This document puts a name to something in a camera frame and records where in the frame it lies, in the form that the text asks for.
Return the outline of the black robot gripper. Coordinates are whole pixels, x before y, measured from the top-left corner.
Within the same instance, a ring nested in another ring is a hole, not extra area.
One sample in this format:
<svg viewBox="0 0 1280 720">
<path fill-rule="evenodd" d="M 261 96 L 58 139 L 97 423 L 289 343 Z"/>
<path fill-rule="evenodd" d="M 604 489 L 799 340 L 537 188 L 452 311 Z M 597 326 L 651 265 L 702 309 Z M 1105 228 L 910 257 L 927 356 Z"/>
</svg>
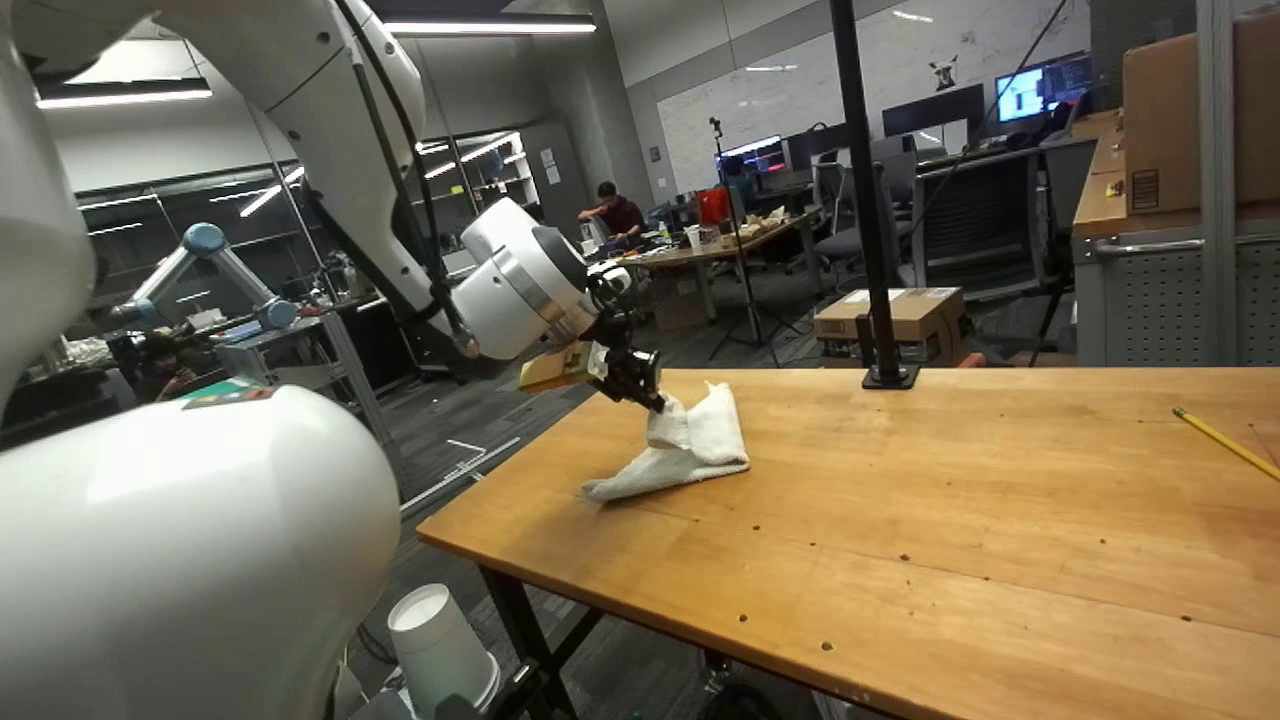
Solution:
<svg viewBox="0 0 1280 720">
<path fill-rule="evenodd" d="M 588 299 L 597 309 L 588 340 L 588 377 L 609 400 L 631 400 L 641 407 L 661 407 L 658 356 L 631 343 L 629 297 L 631 274 L 625 265 L 588 269 Z"/>
</svg>

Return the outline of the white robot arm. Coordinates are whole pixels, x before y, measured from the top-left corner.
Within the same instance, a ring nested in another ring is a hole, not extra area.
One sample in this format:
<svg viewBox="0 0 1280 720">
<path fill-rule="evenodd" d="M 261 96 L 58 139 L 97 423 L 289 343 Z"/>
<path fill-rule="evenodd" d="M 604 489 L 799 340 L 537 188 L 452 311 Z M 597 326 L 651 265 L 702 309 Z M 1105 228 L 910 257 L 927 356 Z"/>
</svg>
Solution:
<svg viewBox="0 0 1280 720">
<path fill-rule="evenodd" d="M 481 210 L 492 257 L 468 278 L 410 252 L 427 101 L 366 0 L 0 0 L 0 387 L 97 287 L 37 83 L 146 20 L 281 129 L 344 252 L 427 343 L 506 364 L 581 340 L 602 391 L 661 400 L 604 272 L 519 204 Z M 0 720 L 332 720 L 396 543 L 390 451 L 301 382 L 205 382 L 4 449 Z"/>
</svg>

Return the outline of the blue grey background robot arm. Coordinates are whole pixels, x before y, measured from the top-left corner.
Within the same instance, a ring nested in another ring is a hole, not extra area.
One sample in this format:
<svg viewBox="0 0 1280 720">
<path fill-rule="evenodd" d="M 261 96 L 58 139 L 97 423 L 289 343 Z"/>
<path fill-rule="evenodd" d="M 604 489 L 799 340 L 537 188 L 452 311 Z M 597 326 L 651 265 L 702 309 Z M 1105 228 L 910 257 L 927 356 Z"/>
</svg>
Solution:
<svg viewBox="0 0 1280 720">
<path fill-rule="evenodd" d="M 238 257 L 227 233 L 211 218 L 187 223 L 179 242 L 155 261 L 155 269 L 123 304 L 117 304 L 117 317 L 154 317 L 162 297 L 173 291 L 194 269 L 211 269 L 224 283 L 232 283 L 254 304 L 254 317 L 265 330 L 285 330 L 298 319 L 298 309 Z"/>
</svg>

